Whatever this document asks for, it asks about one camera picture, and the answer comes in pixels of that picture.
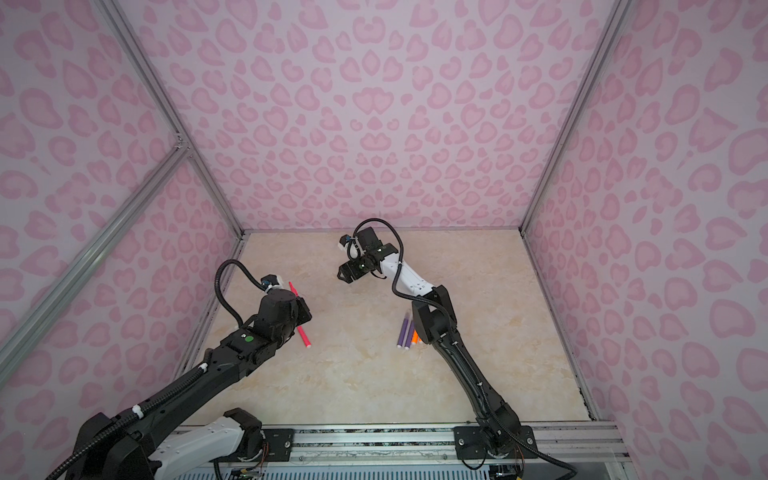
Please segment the pink patterned wall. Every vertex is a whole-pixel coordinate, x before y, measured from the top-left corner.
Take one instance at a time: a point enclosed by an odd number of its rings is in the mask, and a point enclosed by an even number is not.
[[[170,150],[99,21],[88,0],[0,5],[0,345]]]
[[[768,477],[768,2],[640,3],[531,240],[643,478]]]
[[[168,381],[233,237],[182,164],[0,392],[0,478],[42,478],[82,422]]]
[[[613,0],[126,0],[246,228],[516,226]]]

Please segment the marker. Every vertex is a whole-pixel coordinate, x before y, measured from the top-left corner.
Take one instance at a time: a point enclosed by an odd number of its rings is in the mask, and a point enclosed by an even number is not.
[[[296,291],[296,288],[293,286],[291,282],[288,282],[288,286],[290,287],[290,291],[293,292],[293,295],[299,296],[299,292]],[[299,330],[299,335],[301,335],[301,340],[304,341],[304,346],[306,348],[310,348],[312,346],[312,343],[310,342],[310,339],[308,336],[306,336],[306,333],[304,333],[304,328],[299,325],[297,328]]]
[[[402,319],[402,326],[400,327],[400,337],[397,340],[397,348],[399,349],[402,348],[402,344],[406,340],[406,333],[408,332],[408,318],[409,318],[409,315],[406,312],[406,317]]]
[[[406,336],[406,339],[412,339],[413,338],[413,333],[415,331],[415,328],[416,328],[416,324],[415,324],[415,322],[413,322],[413,320],[411,320],[411,324],[408,327],[408,335]],[[406,350],[411,348],[411,346],[410,346],[410,344],[408,343],[407,340],[406,340],[406,344],[404,345],[404,347],[406,348]]]

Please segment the robotic arm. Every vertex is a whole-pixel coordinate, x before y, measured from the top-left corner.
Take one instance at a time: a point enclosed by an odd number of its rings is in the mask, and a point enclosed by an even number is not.
[[[312,319],[304,298],[284,290],[276,276],[255,280],[242,263],[228,260],[217,272],[217,296],[224,267],[235,263],[266,295],[259,312],[242,323],[203,362],[169,386],[109,419],[94,415],[80,428],[74,453],[47,480],[67,472],[67,480],[160,480],[175,478],[213,458],[235,454],[243,460],[263,451],[261,422],[234,409],[215,422],[171,440],[166,438],[192,413],[228,386],[253,373],[293,336],[295,328]]]
[[[382,244],[373,228],[360,230],[371,222],[385,224],[394,233],[399,250],[391,243]],[[433,286],[402,260],[402,240],[389,223],[376,218],[365,220],[352,236],[341,237],[339,246],[346,250],[349,261],[339,267],[337,278],[351,283],[378,271],[393,278],[395,295],[411,300],[415,330],[424,343],[435,347],[462,384],[482,428],[487,455],[504,458],[514,449],[521,449],[570,470],[562,479],[576,475],[572,465],[541,453],[521,440],[523,427],[517,413],[483,376],[462,341],[448,290],[443,285]]]

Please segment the pink marker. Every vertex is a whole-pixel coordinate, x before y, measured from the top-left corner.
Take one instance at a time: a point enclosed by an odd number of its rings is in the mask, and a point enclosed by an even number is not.
[[[296,288],[293,287],[293,284],[291,282],[288,282],[288,286],[290,287],[290,291],[293,292],[293,295],[299,296],[299,292],[296,291]],[[306,348],[310,348],[312,346],[312,343],[310,342],[310,339],[306,336],[306,333],[304,333],[304,328],[302,328],[302,326],[299,325],[296,329],[299,330],[299,335],[301,335],[301,340],[304,341],[304,346]]]

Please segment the black robot arm segment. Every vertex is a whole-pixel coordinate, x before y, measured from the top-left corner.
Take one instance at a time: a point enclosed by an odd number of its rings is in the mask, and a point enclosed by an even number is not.
[[[208,349],[200,365],[111,419],[99,413],[86,421],[78,433],[74,453],[47,480],[64,472],[67,480],[154,478],[162,464],[149,457],[166,437],[216,394],[272,358],[296,327],[312,319],[302,297],[279,287],[266,290],[259,312],[221,340],[218,347]],[[260,423],[246,412],[229,413],[225,416],[235,419],[246,433],[255,425],[260,429]],[[243,437],[237,450],[243,450],[241,456],[253,456],[258,446],[254,441],[260,443],[254,435]],[[201,458],[200,463],[208,460]]]
[[[386,225],[397,239],[398,248],[390,243],[382,244],[371,227],[361,230],[372,222]],[[340,280],[351,283],[378,270],[393,275],[392,292],[395,295],[411,300],[416,332],[424,343],[435,347],[461,383],[486,438],[489,455],[504,457],[520,448],[569,471],[558,480],[576,476],[578,471],[572,465],[541,453],[520,439],[518,415],[491,387],[462,341],[448,290],[442,285],[433,286],[403,261],[402,240],[392,225],[379,218],[364,220],[351,236],[341,237],[339,244],[346,249],[349,258],[339,267],[337,276]]]

